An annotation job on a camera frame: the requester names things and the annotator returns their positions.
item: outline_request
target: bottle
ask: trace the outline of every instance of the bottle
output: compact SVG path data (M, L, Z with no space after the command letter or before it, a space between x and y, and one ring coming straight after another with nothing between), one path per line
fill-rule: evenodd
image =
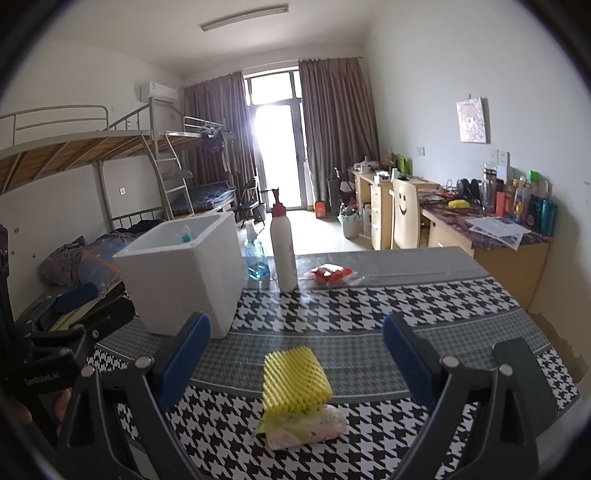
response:
M484 169L484 181L482 182L482 208L486 213L495 213L496 202L496 170Z
M540 174L535 170L530 170L529 174L530 178L530 186L531 186L531 194L538 196L538 188L540 185Z
M296 256L291 237L291 223L285 214L285 206L279 201L279 189L272 189L275 205L271 211L271 243L275 258L275 271L279 290L290 292L297 287Z
M521 179L517 185L517 189L515 191L515 200L513 201L513 215L515 217L515 221L517 223L521 223L521 216L524 212L524 205L523 205L523 187L525 184L525 179L521 177L524 181L522 182Z
M519 223L526 223L527 220L527 213L530 211L530 201L531 201L531 185L526 183L523 187L523 194L522 199L523 202L523 212L521 213L521 221Z
M269 276L269 264L261 241L256 237L256 230L252 222L246 223L246 240L244 241L244 256L248 266L248 276L253 280L261 280Z

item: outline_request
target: floor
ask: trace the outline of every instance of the floor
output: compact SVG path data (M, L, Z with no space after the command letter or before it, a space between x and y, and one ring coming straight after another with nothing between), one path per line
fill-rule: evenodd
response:
M369 238L360 236L353 240L347 240L343 236L340 223L336 218L318 220L314 212L306 210L287 212L287 218L291 222L291 236L296 255L372 250ZM255 224L255 230L259 232L258 238L262 242L265 253L269 256L273 255L269 231L271 220L272 217L269 213L265 219L265 226L262 223ZM241 243L244 243L246 240L245 228L238 230L238 238Z

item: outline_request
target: desk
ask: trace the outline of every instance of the desk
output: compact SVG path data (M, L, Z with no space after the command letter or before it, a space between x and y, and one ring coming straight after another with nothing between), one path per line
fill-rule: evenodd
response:
M371 244L374 250L390 248L392 242L392 199L388 190L392 182L375 182L373 173L360 173L349 170L355 183L355 196L360 211L364 204L371 204ZM418 190L435 189L438 183L418 178L411 178L409 182L416 184Z
M421 205L429 219L429 247L460 247L495 277L527 310L538 287L550 239L538 233L524 235L517 250L485 235L471 232L467 219L483 217L482 209L449 209L445 203Z

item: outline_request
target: paper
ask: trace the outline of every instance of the paper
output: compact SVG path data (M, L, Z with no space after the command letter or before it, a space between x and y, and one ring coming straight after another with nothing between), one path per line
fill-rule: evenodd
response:
M472 225L470 228L471 232L490 236L513 250L519 248L523 236L530 232L527 228L505 218L472 218L466 220L466 223Z

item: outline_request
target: curtain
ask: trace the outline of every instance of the curtain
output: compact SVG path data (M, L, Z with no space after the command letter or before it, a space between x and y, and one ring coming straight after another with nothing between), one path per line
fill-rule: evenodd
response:
M251 123L246 106L242 72L198 83L184 91L185 115L223 123L234 134L228 156L234 184L241 192L255 175ZM229 179L221 152L206 151L201 145L188 150L193 185Z
M303 60L300 77L312 186L327 200L333 167L379 160L374 106L357 59Z

